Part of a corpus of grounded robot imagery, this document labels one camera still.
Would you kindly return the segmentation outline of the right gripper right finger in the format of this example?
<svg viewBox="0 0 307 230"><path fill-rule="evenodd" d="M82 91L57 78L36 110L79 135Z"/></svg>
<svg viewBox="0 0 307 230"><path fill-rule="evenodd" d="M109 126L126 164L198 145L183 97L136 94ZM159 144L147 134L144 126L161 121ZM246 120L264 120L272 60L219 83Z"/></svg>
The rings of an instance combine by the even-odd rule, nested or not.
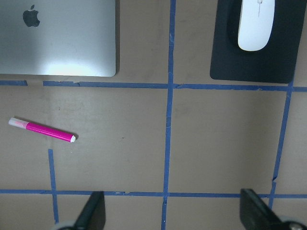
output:
<svg viewBox="0 0 307 230"><path fill-rule="evenodd" d="M240 190L239 217L246 230L288 229L252 189Z"/></svg>

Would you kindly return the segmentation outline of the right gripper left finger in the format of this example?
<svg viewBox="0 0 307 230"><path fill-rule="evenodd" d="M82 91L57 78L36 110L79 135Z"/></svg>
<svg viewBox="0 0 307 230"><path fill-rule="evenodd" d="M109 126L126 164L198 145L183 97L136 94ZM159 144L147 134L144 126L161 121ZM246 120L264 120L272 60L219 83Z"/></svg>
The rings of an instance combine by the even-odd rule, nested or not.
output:
<svg viewBox="0 0 307 230"><path fill-rule="evenodd" d="M74 230L103 230L106 223L104 192L92 192L73 225Z"/></svg>

